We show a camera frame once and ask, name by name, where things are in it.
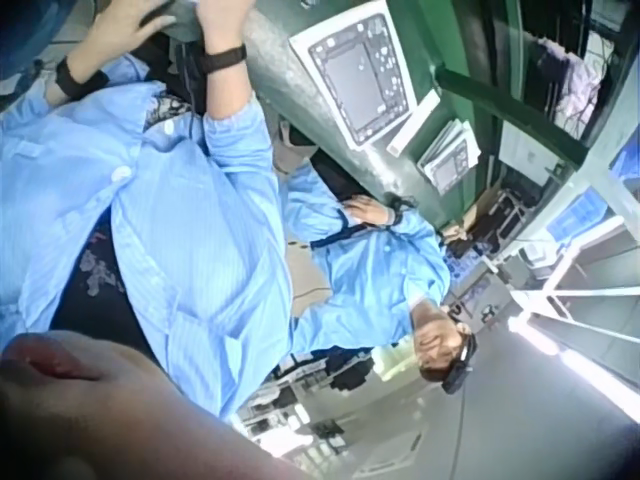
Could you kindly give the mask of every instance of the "green metal frame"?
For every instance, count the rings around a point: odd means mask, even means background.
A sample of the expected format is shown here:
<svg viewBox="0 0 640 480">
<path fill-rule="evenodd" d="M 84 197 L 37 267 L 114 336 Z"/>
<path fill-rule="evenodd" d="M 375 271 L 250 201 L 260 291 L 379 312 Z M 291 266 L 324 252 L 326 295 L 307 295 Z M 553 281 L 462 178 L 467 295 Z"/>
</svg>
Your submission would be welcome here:
<svg viewBox="0 0 640 480">
<path fill-rule="evenodd" d="M 502 90 L 446 68 L 437 69 L 435 78 L 437 85 L 443 90 L 464 97 L 501 120 L 513 124 L 575 170 L 587 158 L 589 149 L 580 141 L 550 122 L 543 113 Z"/>
</svg>

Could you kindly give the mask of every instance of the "black wristband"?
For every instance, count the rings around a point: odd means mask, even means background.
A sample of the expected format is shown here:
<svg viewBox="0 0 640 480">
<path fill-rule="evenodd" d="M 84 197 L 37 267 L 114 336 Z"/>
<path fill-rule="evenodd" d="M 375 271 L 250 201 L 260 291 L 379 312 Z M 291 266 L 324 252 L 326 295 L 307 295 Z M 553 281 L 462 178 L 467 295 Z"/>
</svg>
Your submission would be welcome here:
<svg viewBox="0 0 640 480">
<path fill-rule="evenodd" d="M 93 92 L 102 90 L 109 84 L 109 77 L 104 72 L 99 71 L 87 82 L 78 83 L 71 76 L 67 58 L 65 57 L 56 68 L 56 84 L 67 97 L 72 101 L 77 101 Z"/>
<path fill-rule="evenodd" d="M 233 67 L 247 59 L 247 46 L 232 48 L 226 52 L 209 55 L 205 53 L 200 59 L 200 65 L 205 76 L 218 70 Z"/>
</svg>

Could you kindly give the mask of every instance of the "blue work shirt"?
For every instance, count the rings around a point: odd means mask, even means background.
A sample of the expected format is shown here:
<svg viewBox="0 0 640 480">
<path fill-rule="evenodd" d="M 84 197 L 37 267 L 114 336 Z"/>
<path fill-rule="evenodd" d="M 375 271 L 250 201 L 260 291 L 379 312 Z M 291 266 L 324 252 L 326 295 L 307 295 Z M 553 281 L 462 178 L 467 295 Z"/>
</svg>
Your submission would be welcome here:
<svg viewBox="0 0 640 480">
<path fill-rule="evenodd" d="M 282 194 L 285 225 L 299 240 L 321 240 L 343 228 L 340 212 L 346 212 L 309 162 L 289 177 Z M 438 243 L 433 227 L 408 210 L 397 226 L 315 249 L 313 261 L 333 295 L 300 316 L 292 353 L 384 346 L 411 334 L 409 302 L 416 291 L 440 305 L 449 290 Z"/>
<path fill-rule="evenodd" d="M 38 80 L 0 116 L 0 348 L 45 332 L 78 255 L 111 207 L 127 295 L 153 353 L 194 402 L 226 418 L 288 353 L 291 282 L 272 148 L 254 100 L 144 132 L 146 67 L 52 109 Z"/>
</svg>

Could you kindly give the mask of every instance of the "shirt button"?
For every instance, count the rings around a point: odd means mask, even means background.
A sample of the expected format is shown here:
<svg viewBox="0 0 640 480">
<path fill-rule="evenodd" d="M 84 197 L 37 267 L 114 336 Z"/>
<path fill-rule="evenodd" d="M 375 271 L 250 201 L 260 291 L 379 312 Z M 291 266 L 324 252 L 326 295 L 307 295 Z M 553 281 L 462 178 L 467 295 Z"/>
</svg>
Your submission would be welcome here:
<svg viewBox="0 0 640 480">
<path fill-rule="evenodd" d="M 118 183 L 129 178 L 132 174 L 133 172 L 129 167 L 127 166 L 118 167 L 111 174 L 111 181 L 113 183 Z"/>
<path fill-rule="evenodd" d="M 167 135 L 173 135 L 175 131 L 175 125 L 173 124 L 173 120 L 167 120 L 164 122 L 164 133 Z"/>
</svg>

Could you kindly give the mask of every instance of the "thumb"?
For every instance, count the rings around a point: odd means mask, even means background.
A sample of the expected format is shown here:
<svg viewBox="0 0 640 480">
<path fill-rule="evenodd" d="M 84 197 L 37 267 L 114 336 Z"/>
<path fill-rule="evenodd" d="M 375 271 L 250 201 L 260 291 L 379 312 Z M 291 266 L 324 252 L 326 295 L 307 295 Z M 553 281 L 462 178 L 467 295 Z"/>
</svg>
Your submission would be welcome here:
<svg viewBox="0 0 640 480">
<path fill-rule="evenodd" d="M 173 15 L 162 15 L 161 17 L 153 19 L 140 30 L 138 30 L 137 37 L 139 43 L 143 43 L 150 36 L 158 33 L 163 28 L 166 28 L 169 25 L 173 25 L 177 20 L 178 19 Z"/>
</svg>

